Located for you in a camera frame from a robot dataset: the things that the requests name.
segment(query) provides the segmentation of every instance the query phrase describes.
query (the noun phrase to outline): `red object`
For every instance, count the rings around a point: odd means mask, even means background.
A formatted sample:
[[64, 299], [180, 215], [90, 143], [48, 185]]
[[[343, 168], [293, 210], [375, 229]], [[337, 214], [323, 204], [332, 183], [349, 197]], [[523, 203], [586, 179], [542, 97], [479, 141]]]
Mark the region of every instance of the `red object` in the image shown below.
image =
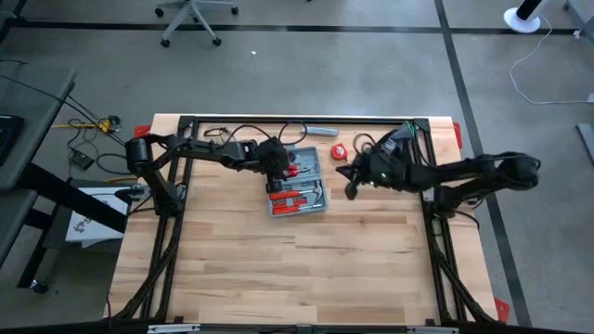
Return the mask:
[[504, 324], [508, 323], [508, 318], [510, 317], [510, 305], [506, 302], [503, 302], [499, 298], [495, 299], [495, 307], [497, 308], [497, 317], [499, 321], [503, 322]]
[[270, 194], [270, 199], [271, 200], [277, 200], [277, 199], [290, 199], [290, 198], [294, 198], [294, 197], [299, 197], [299, 195], [301, 195], [301, 191], [283, 191], [281, 193], [272, 193]]
[[344, 148], [344, 145], [341, 143], [336, 144], [332, 147], [332, 149], [330, 150], [330, 155], [336, 161], [343, 161], [348, 156], [348, 152], [346, 151], [346, 148]]
[[134, 127], [134, 138], [139, 138], [150, 133], [150, 125], [138, 125]]
[[454, 132], [456, 133], [456, 140], [458, 140], [458, 148], [462, 149], [462, 132], [460, 131], [460, 123], [454, 122]]
[[[300, 205], [306, 205], [306, 204], [307, 204], [307, 199], [300, 198], [300, 199], [294, 199], [291, 206], [300, 206]], [[287, 205], [287, 201], [284, 199], [277, 199], [272, 204], [273, 209], [280, 209], [280, 208], [287, 208], [287, 207], [289, 207], [289, 206]]]
[[293, 176], [297, 176], [299, 174], [299, 168], [297, 168], [297, 166], [295, 166], [295, 165], [289, 166], [289, 169], [287, 171], [288, 172], [285, 173], [285, 177], [293, 177]]
[[291, 213], [291, 212], [298, 212], [299, 205], [293, 205], [290, 207], [281, 207], [281, 208], [272, 208], [272, 214], [283, 214], [283, 213]]
[[277, 199], [292, 199], [295, 197], [300, 197], [302, 194], [307, 194], [310, 192], [314, 192], [314, 190], [291, 190], [291, 191], [283, 191], [279, 193], [272, 193], [270, 194], [270, 200], [277, 200]]

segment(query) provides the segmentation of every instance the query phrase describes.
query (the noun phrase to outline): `screwdriver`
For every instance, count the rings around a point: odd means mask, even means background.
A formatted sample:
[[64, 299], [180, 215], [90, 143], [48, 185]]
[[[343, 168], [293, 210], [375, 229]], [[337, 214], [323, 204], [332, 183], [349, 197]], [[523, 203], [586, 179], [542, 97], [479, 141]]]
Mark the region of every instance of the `screwdriver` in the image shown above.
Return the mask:
[[292, 190], [292, 191], [283, 191], [279, 193], [272, 193], [270, 194], [270, 200], [277, 200], [277, 199], [292, 199], [296, 197], [300, 197], [303, 194], [313, 193], [314, 190]]
[[284, 213], [299, 212], [301, 210], [314, 209], [314, 208], [319, 208], [321, 206], [322, 206], [322, 204], [314, 204], [314, 205], [306, 205], [303, 207], [290, 206], [290, 207], [273, 208], [272, 214], [284, 214]]

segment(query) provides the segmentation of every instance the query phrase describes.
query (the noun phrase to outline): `desk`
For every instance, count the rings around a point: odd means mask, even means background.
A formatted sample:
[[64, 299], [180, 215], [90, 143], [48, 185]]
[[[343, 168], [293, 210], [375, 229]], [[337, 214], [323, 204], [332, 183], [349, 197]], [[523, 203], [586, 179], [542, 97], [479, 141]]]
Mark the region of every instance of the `desk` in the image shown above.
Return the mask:
[[[175, 133], [179, 116], [156, 115], [151, 132]], [[258, 126], [277, 134], [286, 119]], [[200, 137], [204, 130], [220, 125], [237, 126], [202, 121]], [[430, 125], [437, 162], [458, 161], [452, 120], [430, 118]], [[317, 147], [329, 200], [325, 212], [271, 218], [263, 175], [194, 161], [169, 320], [181, 315], [186, 323], [202, 324], [423, 325], [427, 318], [438, 319], [419, 195], [362, 186], [357, 199], [350, 201], [343, 193], [346, 179], [334, 172], [340, 163], [329, 156], [329, 148], [343, 142], [352, 158], [356, 133], [379, 139], [394, 127], [318, 126], [341, 131], [337, 138], [311, 135], [298, 145]], [[290, 127], [283, 140], [298, 138], [299, 131], [298, 126]], [[261, 141], [264, 136], [246, 128], [236, 138]], [[162, 149], [154, 149], [157, 157]], [[182, 171], [178, 168], [178, 181]], [[140, 212], [128, 220], [110, 289], [114, 314], [147, 276], [157, 222], [153, 212]], [[450, 230], [460, 278], [496, 316], [476, 225], [456, 217], [450, 220]], [[449, 284], [445, 289], [454, 314]], [[158, 282], [157, 297], [160, 290]], [[154, 298], [153, 312], [158, 303]]]
[[[0, 63], [0, 74], [34, 86], [50, 95], [65, 99], [74, 86], [74, 71], [47, 69], [11, 61]], [[32, 163], [35, 152], [44, 140], [52, 122], [58, 115], [62, 101], [36, 92], [31, 88], [0, 78], [0, 113], [17, 115], [24, 119], [23, 128], [14, 147], [0, 166], [0, 208], [3, 210], [0, 223], [0, 266], [2, 266], [23, 224], [43, 230], [23, 275], [19, 288], [32, 286], [34, 276], [44, 258], [44, 239], [51, 217], [30, 210], [37, 195], [57, 204], [73, 208], [77, 212], [95, 218], [106, 225], [124, 229], [125, 216], [114, 211], [101, 201], [86, 195], [65, 183], [52, 173]]]
[[[2, 62], [0, 74], [34, 86], [62, 100], [74, 87], [75, 74], [72, 70]], [[0, 192], [15, 187], [32, 189], [39, 196], [68, 206], [108, 227], [123, 231], [125, 217], [122, 214], [31, 162], [58, 115], [62, 101], [6, 78], [0, 78], [0, 104], [0, 113], [17, 115], [25, 121], [14, 147], [8, 153], [5, 163], [0, 166]]]

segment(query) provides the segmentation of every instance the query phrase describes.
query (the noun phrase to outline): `white power cord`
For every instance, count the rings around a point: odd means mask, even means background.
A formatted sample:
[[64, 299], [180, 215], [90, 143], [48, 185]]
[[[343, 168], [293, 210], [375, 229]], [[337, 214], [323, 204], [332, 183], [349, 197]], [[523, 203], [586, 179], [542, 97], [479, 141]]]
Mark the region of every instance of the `white power cord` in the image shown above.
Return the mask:
[[540, 45], [542, 44], [542, 42], [544, 40], [547, 39], [547, 37], [549, 37], [549, 35], [553, 32], [553, 28], [551, 27], [549, 21], [547, 20], [547, 18], [541, 16], [540, 18], [542, 18], [547, 25], [549, 26], [549, 32], [547, 32], [547, 34], [545, 35], [545, 37], [541, 38], [540, 41], [538, 41], [538, 44], [536, 45], [536, 48], [534, 50], [532, 50], [531, 53], [528, 54], [528, 56], [519, 59], [518, 61], [516, 61], [510, 69], [510, 79], [513, 82], [513, 87], [516, 89], [516, 92], [520, 93], [520, 95], [528, 102], [530, 102], [533, 105], [554, 105], [554, 104], [589, 104], [592, 105], [594, 103], [589, 102], [589, 101], [543, 101], [543, 102], [535, 102], [533, 100], [531, 100], [530, 98], [528, 98], [528, 96], [526, 96], [526, 94], [524, 94], [520, 88], [518, 88], [518, 84], [516, 83], [516, 80], [513, 79], [513, 74], [511, 74], [511, 72], [513, 71], [513, 69], [515, 69], [515, 67], [520, 64], [521, 62], [527, 60], [528, 58], [530, 58], [540, 47]]

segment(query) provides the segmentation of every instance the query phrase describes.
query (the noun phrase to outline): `table leg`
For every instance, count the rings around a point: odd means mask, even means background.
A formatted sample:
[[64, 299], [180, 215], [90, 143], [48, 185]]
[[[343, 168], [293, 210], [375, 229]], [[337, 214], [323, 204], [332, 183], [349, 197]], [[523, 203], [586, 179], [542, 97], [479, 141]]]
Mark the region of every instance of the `table leg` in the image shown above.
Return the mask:
[[35, 280], [37, 270], [39, 269], [41, 262], [44, 260], [45, 251], [47, 251], [47, 248], [44, 247], [47, 231], [49, 231], [49, 229], [45, 229], [39, 237], [35, 249], [31, 254], [31, 258], [29, 258], [27, 266], [25, 266], [25, 269], [22, 271], [17, 288], [32, 289], [37, 293], [45, 293], [47, 291], [47, 286], [44, 283]]
[[109, 205], [85, 194], [75, 186], [62, 181], [57, 176], [29, 163], [19, 180], [19, 187], [35, 190], [37, 194], [53, 200], [58, 205], [73, 209], [81, 215], [123, 233], [126, 216]]
[[44, 212], [38, 212], [36, 209], [30, 209], [25, 224], [45, 231], [52, 225], [52, 216]]

